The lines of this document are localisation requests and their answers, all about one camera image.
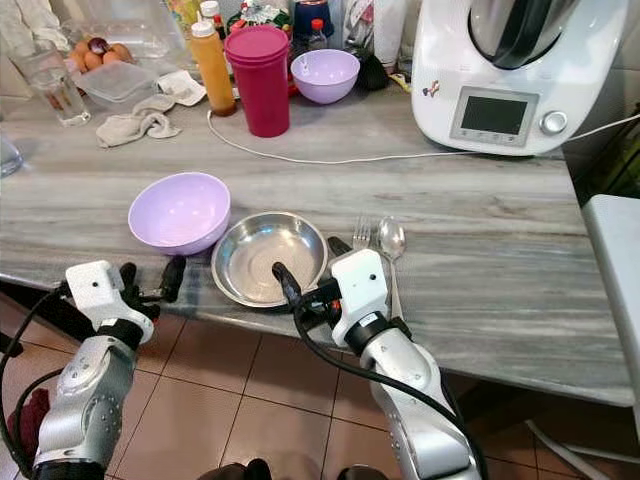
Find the red cloth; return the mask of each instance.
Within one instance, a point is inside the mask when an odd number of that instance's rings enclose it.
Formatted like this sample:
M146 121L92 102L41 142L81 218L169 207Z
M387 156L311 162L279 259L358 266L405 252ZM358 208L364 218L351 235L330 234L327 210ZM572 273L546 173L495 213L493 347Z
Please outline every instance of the red cloth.
M49 390L45 388L37 388L31 394L31 399L22 408L20 415L20 438L24 452L33 462L38 450L38 433L44 416L49 411ZM9 432L13 438L13 429L16 421L16 412L9 415L7 424Z

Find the sauce bottle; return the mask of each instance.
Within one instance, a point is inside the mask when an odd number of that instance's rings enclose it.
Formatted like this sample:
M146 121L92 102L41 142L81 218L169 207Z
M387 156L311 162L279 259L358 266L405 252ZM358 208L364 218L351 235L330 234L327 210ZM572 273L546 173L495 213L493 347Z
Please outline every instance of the sauce bottle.
M236 111L236 103L222 53L222 42L212 22L205 20L191 25L190 47L207 89L211 110L221 117L231 115Z
M222 24L222 17L219 14L215 14L213 16L213 25L216 28L216 32L218 32L220 40L227 38L227 34L224 31L224 25Z

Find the marble countertop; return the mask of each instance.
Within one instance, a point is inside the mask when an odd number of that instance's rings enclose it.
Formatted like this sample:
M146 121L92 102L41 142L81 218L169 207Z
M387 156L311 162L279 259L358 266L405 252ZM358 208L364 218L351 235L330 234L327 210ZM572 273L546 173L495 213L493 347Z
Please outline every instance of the marble countertop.
M129 232L131 201L181 171L221 178L232 218L296 212L327 237L350 239L360 214L395 215L408 250L397 264L414 339L446 369L615 405L633 393L589 238L563 161L455 155L349 165L258 158L213 136L207 107L175 107L173 139L98 148L94 113L64 129L36 99L3 101L0 123L26 165L0 186L0 278L51 286L74 264L136 262L144 288L166 259ZM214 119L229 139L261 151L335 161L437 152L397 88L352 93L318 107L295 99L291 129L252 137L242 112ZM210 252L190 257L170 311L295 335L289 315L235 304L217 290ZM328 331L316 337L326 340Z

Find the lavender plastic bowl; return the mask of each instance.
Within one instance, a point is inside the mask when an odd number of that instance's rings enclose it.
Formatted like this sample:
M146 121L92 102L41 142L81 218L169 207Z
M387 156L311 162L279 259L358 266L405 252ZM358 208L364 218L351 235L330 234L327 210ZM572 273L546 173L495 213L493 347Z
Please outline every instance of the lavender plastic bowl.
M129 209L131 233L166 255L192 255L213 245L229 224L231 195L206 173L171 175L152 183Z
M333 103L351 91L360 62L342 50L312 50L291 64L293 81L300 93L316 103Z

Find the stainless steel bowl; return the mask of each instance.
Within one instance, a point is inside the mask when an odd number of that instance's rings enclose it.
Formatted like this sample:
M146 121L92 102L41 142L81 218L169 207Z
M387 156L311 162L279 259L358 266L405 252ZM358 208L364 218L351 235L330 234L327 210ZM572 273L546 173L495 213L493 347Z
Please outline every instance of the stainless steel bowl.
M218 241L211 272L232 300L248 307L278 307L286 303L271 273L278 261L304 291L317 284L327 267L327 244L317 228L294 213L259 213L240 220Z

